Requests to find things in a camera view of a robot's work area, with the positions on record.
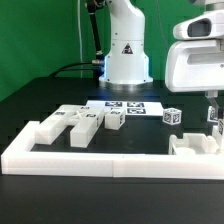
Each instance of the green backdrop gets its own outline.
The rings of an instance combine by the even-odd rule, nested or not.
[[[154,79],[164,79],[167,51],[164,47],[156,0],[132,0],[146,16],[145,52]],[[160,19],[168,47],[174,42],[175,24],[198,16],[203,9],[187,0],[159,0]],[[97,12],[102,48],[110,49],[108,9]],[[92,31],[81,0],[83,60],[94,58]],[[0,101],[36,77],[80,61],[77,0],[0,1]],[[80,76],[80,73],[61,74]]]

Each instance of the cube with markers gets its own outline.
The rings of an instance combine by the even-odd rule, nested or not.
[[[125,122],[125,109],[112,109],[105,116],[105,128],[118,130]]]
[[[181,123],[182,111],[175,108],[168,108],[163,110],[163,122],[170,125]]]

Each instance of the white plastic block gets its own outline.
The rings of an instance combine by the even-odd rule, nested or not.
[[[207,121],[218,123],[218,119],[217,119],[217,117],[215,117],[215,109],[212,106],[208,107]]]
[[[169,155],[215,154],[219,145],[212,136],[184,133],[183,139],[170,136]]]
[[[36,143],[50,145],[66,128],[65,119],[73,116],[76,110],[77,107],[73,105],[62,105],[59,107],[36,129]]]
[[[105,116],[105,128],[118,130],[125,123],[125,109],[112,109]]]
[[[163,110],[163,122],[176,125],[181,123],[182,111],[175,108],[168,108]]]
[[[86,148],[101,125],[103,117],[103,109],[89,111],[71,130],[71,147]]]

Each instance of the warning label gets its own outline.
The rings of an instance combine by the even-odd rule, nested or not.
[[[122,51],[122,54],[133,54],[133,51],[131,49],[130,44],[127,44],[124,50]]]

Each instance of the white frame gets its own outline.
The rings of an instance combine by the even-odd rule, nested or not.
[[[38,125],[30,121],[2,154],[3,174],[224,179],[223,155],[31,152]]]

